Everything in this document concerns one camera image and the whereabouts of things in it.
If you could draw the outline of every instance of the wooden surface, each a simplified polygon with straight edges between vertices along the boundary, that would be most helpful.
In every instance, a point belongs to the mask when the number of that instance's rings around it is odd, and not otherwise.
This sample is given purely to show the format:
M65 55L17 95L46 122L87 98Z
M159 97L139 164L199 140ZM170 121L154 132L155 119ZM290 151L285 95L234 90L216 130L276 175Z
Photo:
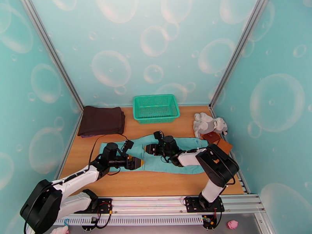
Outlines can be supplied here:
M132 108L123 108L122 110L126 116L124 135L130 140L153 134L158 130L163 131L165 135L172 135L174 137L194 137L194 113L205 112L210 114L206 106L181 106L181 116L172 123L139 124L133 118ZM97 136L91 138L80 138L77 136L75 138L61 177L77 172L88 164L89 155L96 139ZM92 159L98 155L102 142L118 141L124 141L124 138L120 135L107 135L100 138L95 146ZM120 172L113 176L104 176L102 179L85 186L83 189L88 188L98 196L107 197L198 195L207 184L207 181L208 177L205 173L170 174L164 172L132 171ZM223 194L243 194L243 190L237 181L235 185L226 188Z

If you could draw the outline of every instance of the teal basket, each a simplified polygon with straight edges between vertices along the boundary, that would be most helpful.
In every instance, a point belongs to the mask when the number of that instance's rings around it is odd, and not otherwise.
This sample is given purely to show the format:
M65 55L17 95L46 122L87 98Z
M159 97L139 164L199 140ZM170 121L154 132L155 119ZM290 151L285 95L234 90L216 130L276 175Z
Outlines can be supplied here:
M176 98L172 94L136 96L133 117L140 124L173 122L180 116Z

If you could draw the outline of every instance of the gray floor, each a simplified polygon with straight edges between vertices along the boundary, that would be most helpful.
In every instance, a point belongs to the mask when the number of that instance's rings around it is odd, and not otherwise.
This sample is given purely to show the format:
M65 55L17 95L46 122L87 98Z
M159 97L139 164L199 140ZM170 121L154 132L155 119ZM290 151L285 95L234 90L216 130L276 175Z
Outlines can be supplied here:
M238 228L230 230L227 228L227 222L235 219L238 221ZM84 234L79 226L69 227L70 234ZM186 226L107 226L102 230L94 229L92 234L257 234L259 231L258 224L253 214L227 214L222 216L222 220L215 231L206 229L201 225L186 225Z

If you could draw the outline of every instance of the enclosure wall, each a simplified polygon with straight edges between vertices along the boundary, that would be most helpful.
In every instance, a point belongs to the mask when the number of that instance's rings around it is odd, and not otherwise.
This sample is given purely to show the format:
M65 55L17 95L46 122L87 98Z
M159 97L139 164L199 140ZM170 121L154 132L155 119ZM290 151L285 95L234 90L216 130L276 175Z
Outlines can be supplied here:
M277 233L311 233L312 0L270 0L215 107Z
M53 180L81 111L20 0L0 0L0 232L23 232L19 211Z
M209 104L257 0L32 0L84 105Z

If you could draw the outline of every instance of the folded brown towel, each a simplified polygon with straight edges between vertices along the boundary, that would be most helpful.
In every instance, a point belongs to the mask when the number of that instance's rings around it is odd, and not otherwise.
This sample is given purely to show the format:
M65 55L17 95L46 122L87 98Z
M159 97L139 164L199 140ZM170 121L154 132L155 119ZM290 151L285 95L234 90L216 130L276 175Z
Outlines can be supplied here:
M110 135L124 132L125 115L120 107L85 106L78 136Z

